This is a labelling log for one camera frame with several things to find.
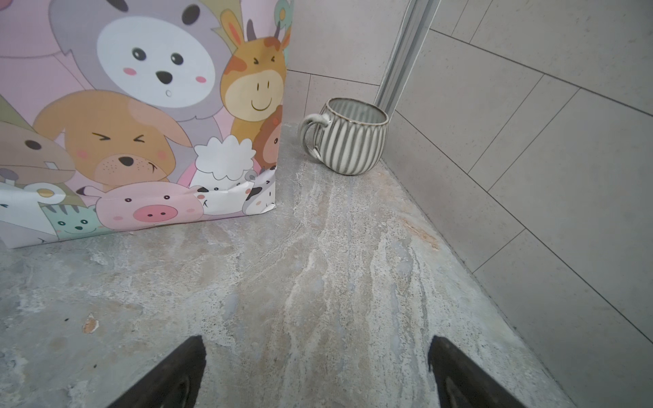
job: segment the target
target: ceramic mug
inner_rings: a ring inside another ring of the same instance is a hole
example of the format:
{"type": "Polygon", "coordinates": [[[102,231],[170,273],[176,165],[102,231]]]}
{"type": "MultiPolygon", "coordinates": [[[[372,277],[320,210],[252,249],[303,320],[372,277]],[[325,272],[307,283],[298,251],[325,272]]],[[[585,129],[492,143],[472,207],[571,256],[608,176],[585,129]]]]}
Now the ceramic mug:
{"type": "Polygon", "coordinates": [[[381,158],[388,135],[388,115],[376,106],[350,98],[329,99],[322,113],[308,115],[299,127],[299,139],[313,158],[336,173],[362,174],[381,158]],[[308,129],[313,147],[306,143],[308,129]]]}

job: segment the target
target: gift bag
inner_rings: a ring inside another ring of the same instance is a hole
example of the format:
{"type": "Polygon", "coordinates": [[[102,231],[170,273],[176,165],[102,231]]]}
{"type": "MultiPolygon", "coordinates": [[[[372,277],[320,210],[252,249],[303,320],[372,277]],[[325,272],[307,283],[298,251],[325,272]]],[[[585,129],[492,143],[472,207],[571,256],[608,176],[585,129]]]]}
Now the gift bag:
{"type": "Polygon", "coordinates": [[[270,211],[293,0],[0,0],[9,248],[270,211]]]}

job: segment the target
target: stone countertop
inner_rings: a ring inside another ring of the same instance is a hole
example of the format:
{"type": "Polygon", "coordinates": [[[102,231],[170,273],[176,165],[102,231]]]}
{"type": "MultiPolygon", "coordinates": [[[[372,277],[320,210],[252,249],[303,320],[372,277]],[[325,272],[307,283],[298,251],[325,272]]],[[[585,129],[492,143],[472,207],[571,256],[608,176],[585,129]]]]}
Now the stone countertop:
{"type": "Polygon", "coordinates": [[[266,214],[0,250],[0,405],[105,407],[201,334],[197,407],[437,407],[437,334],[573,406],[383,163],[341,176],[295,133],[266,214]]]}

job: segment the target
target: tiled wall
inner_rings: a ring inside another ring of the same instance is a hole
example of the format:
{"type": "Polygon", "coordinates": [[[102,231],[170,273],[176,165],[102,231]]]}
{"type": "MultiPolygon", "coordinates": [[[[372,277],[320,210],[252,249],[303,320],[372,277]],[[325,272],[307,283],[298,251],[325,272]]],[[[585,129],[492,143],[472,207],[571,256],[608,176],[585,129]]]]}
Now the tiled wall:
{"type": "Polygon", "coordinates": [[[441,0],[383,156],[582,408],[653,401],[652,22],[441,0]]]}
{"type": "Polygon", "coordinates": [[[295,1],[283,120],[332,97],[374,102],[409,0],[295,1]]]}

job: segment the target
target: dog nose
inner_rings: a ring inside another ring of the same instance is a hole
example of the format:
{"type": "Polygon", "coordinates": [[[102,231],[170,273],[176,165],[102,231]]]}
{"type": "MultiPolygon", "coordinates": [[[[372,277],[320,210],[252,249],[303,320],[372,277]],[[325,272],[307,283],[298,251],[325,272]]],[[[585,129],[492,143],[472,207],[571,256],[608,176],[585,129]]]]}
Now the dog nose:
{"type": "Polygon", "coordinates": [[[168,71],[157,71],[157,78],[166,85],[172,82],[172,74],[168,71]]]}
{"type": "Polygon", "coordinates": [[[124,164],[125,166],[131,166],[134,164],[134,159],[127,156],[118,157],[118,161],[124,164]]]}
{"type": "Polygon", "coordinates": [[[137,209],[134,211],[134,218],[143,223],[160,223],[175,218],[177,214],[173,207],[154,205],[137,209]]]}

